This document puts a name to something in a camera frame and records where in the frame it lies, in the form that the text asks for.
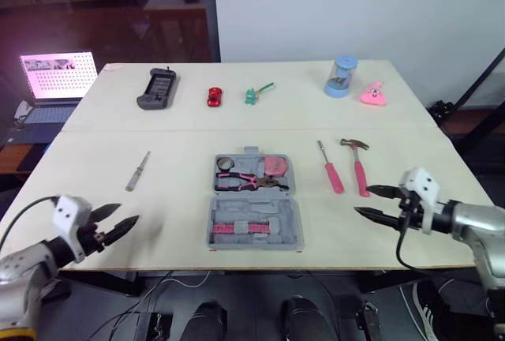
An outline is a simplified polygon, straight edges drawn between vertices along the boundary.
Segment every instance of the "screwdriver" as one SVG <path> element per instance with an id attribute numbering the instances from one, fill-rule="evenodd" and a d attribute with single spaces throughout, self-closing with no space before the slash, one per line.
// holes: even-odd
<path id="1" fill-rule="evenodd" d="M 135 186 L 137 185 L 137 182 L 140 178 L 140 175 L 142 174 L 142 171 L 144 171 L 144 166 L 145 163 L 148 161 L 149 156 L 151 155 L 151 152 L 147 152 L 144 159 L 142 160 L 142 163 L 140 166 L 135 170 L 133 173 L 132 178 L 129 180 L 128 185 L 126 186 L 126 191 L 133 191 Z"/>
<path id="2" fill-rule="evenodd" d="M 333 191 L 335 191 L 335 193 L 343 193 L 344 186 L 340 181 L 340 177 L 337 174 L 337 171 L 335 170 L 333 163 L 328 162 L 328 157 L 326 157 L 326 152 L 324 151 L 323 143 L 320 140 L 318 140 L 317 144 L 319 145 L 321 151 L 323 152 L 324 161 L 326 161 L 326 165 L 324 165 L 324 168 L 326 169 L 328 177 L 330 178 L 330 183 L 331 186 L 333 187 Z"/>

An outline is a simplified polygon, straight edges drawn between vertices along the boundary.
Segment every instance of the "blue container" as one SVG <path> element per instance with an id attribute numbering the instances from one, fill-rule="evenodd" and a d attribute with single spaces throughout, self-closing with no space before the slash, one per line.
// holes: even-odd
<path id="1" fill-rule="evenodd" d="M 339 55 L 331 69 L 330 78 L 324 86 L 326 95 L 342 98 L 349 94 L 349 84 L 357 66 L 357 58 L 352 55 Z"/>

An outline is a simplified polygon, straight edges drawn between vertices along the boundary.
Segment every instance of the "pink hammer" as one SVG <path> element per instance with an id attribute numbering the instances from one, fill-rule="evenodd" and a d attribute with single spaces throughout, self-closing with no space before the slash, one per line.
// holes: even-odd
<path id="1" fill-rule="evenodd" d="M 340 144 L 350 146 L 353 149 L 354 172 L 356 173 L 357 187 L 360 190 L 361 196 L 369 197 L 370 193 L 366 190 L 367 184 L 366 184 L 365 169 L 363 168 L 363 165 L 361 164 L 360 159 L 357 156 L 357 149 L 363 148 L 364 150 L 368 150 L 368 145 L 358 140 L 346 140 L 345 138 L 342 138 L 340 140 Z"/>

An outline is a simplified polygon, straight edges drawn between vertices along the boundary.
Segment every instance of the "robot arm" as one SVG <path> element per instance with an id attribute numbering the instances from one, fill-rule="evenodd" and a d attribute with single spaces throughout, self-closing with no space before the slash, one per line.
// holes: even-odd
<path id="1" fill-rule="evenodd" d="M 374 208 L 355 208 L 371 221 L 396 230 L 403 227 L 451 234 L 473 251 L 481 277 L 496 314 L 495 333 L 505 339 L 505 210 L 498 207 L 438 202 L 439 186 L 423 168 L 405 173 L 398 187 L 372 185 L 367 190 L 382 197 L 400 199 L 398 218 Z"/>
<path id="2" fill-rule="evenodd" d="M 35 339 L 41 291 L 74 261 L 80 263 L 95 251 L 117 241 L 139 216 L 124 219 L 109 233 L 97 233 L 95 223 L 111 215 L 120 204 L 92 211 L 79 197 L 61 196 L 55 203 L 53 222 L 59 236 L 41 241 L 0 260 L 0 339 Z"/>

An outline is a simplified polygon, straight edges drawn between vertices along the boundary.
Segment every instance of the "gray tool case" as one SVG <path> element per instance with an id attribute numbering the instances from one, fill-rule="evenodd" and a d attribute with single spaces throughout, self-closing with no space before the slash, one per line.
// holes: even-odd
<path id="1" fill-rule="evenodd" d="M 217 161 L 222 157 L 233 160 L 230 173 L 254 174 L 263 178 L 265 157 L 280 157 L 286 161 L 287 171 L 282 177 L 275 178 L 289 189 L 259 187 L 255 191 L 218 191 L 218 185 L 237 186 L 246 181 L 238 178 L 218 178 L 222 171 Z M 214 181 L 216 196 L 211 201 L 207 244 L 211 249 L 273 249 L 301 250 L 303 234 L 301 232 L 300 211 L 290 196 L 294 191 L 293 167 L 289 158 L 283 154 L 260 154 L 258 147 L 245 147 L 244 154 L 227 154 L 215 157 Z M 268 226 L 269 232 L 255 233 L 250 225 Z M 214 233 L 214 225 L 225 226 L 229 234 Z"/>

